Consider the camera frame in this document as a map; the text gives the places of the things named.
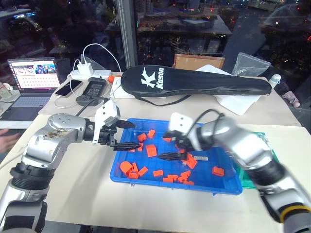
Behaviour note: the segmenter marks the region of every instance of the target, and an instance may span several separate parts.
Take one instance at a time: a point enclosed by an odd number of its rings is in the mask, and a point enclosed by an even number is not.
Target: blue tray
[[[128,119],[128,121],[136,125],[132,129],[124,129],[121,142],[132,141],[138,142],[137,136],[142,133],[148,133],[150,129],[156,131],[153,139],[147,139],[143,143],[143,151],[118,151],[113,162],[110,178],[115,182],[130,183],[130,184],[145,184],[152,186],[162,186],[169,188],[182,188],[189,190],[199,190],[212,192],[213,194],[232,194],[238,195],[242,192],[242,185],[239,179],[238,173],[235,171],[231,159],[226,155],[224,149],[220,147],[214,147],[208,151],[192,151],[193,156],[202,156],[194,169],[190,169],[185,166],[180,160],[165,161],[158,157],[148,158],[145,146],[154,144],[157,148],[157,154],[177,151],[174,142],[168,143],[162,139],[163,134],[168,129],[168,121],[160,120],[146,120],[146,119]],[[130,163],[136,162],[138,169],[142,169],[144,166],[148,168],[148,172],[145,173],[139,179],[127,178],[120,169],[120,164],[123,161]],[[223,177],[218,177],[212,174],[212,168],[214,166],[221,167],[225,170]],[[153,171],[162,169],[163,176],[154,177]],[[163,177],[167,177],[168,174],[176,174],[180,176],[181,172],[190,170],[191,176],[189,181],[193,181],[194,185],[187,185],[178,182],[165,183],[162,181]]]

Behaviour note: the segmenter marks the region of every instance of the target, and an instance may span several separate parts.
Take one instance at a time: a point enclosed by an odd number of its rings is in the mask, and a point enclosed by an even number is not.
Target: plastic bag
[[[231,74],[237,76],[258,76],[266,71],[270,65],[270,62],[240,52]]]

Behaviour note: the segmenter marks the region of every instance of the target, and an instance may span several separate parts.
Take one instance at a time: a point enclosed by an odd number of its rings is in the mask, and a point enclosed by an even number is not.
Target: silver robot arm
[[[117,143],[114,139],[117,127],[135,126],[119,118],[119,109],[111,100],[97,110],[95,122],[69,114],[49,117],[47,125],[29,140],[21,162],[10,171],[13,178],[0,199],[0,232],[42,231],[47,212],[44,199],[69,144],[85,140],[114,150],[139,147],[132,142]]]
[[[192,125],[191,118],[174,113],[168,136],[179,132],[176,144],[188,151],[208,150],[213,144],[225,148],[252,179],[270,216],[284,223],[285,233],[311,232],[310,196],[296,178],[273,158],[266,142],[224,116],[202,127],[192,128]]]

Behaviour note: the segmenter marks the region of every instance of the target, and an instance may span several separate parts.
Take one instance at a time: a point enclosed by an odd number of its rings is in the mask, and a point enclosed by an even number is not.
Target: black phone
[[[80,80],[71,80],[72,90],[75,91],[81,84],[82,84],[82,81],[80,81]],[[62,96],[64,98],[67,98],[68,96],[70,96],[70,94],[71,94],[70,81],[68,83],[66,83],[58,91],[55,92],[55,95]]]

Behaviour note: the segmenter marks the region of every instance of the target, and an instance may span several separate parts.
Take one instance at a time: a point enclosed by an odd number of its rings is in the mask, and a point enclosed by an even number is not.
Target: small orange object
[[[124,161],[120,165],[121,171],[128,176],[128,174],[133,170],[133,166],[128,162]]]
[[[147,171],[148,171],[148,168],[144,166],[141,170],[139,170],[138,174],[139,176],[143,176]]]
[[[147,135],[145,133],[142,133],[142,134],[138,135],[137,138],[138,138],[139,142],[143,142],[144,140],[147,139]]]
[[[108,81],[109,81],[110,83],[113,83],[114,80],[115,80],[115,76],[110,75],[110,76],[108,77]]]
[[[140,142],[139,144],[140,144],[140,147],[137,148],[137,151],[142,152],[142,147],[144,144],[142,142]]]
[[[184,181],[184,184],[194,185],[193,181]]]
[[[212,173],[216,176],[224,176],[225,175],[225,170],[223,170],[220,167],[213,167]]]
[[[194,169],[198,161],[193,158],[193,156],[190,153],[187,153],[187,160],[182,160],[185,164],[188,165],[191,169]]]
[[[174,181],[177,180],[178,175],[167,175],[168,178],[172,178]]]
[[[171,142],[172,141],[172,138],[171,137],[164,137],[162,138],[164,141],[166,142]]]
[[[147,155],[148,157],[155,157],[156,156],[156,146],[154,144],[146,146]]]
[[[163,170],[154,171],[154,177],[163,176]]]
[[[147,135],[148,135],[148,138],[153,139],[153,138],[154,138],[154,136],[155,136],[155,133],[156,133],[156,131],[155,131],[155,130],[149,130],[149,133],[147,134]]]
[[[191,171],[182,172],[182,173],[180,173],[180,175],[184,176],[184,177],[189,177],[191,175]]]
[[[132,163],[132,165],[133,165],[133,171],[138,172],[138,167],[137,167],[136,163]]]
[[[138,177],[139,177],[138,173],[131,172],[130,174],[128,174],[128,178],[130,179],[138,179]]]
[[[163,177],[163,182],[173,183],[173,178]]]
[[[182,182],[186,181],[186,180],[188,179],[188,177],[180,176],[180,177],[178,177],[177,179],[178,179],[179,182],[182,183]]]

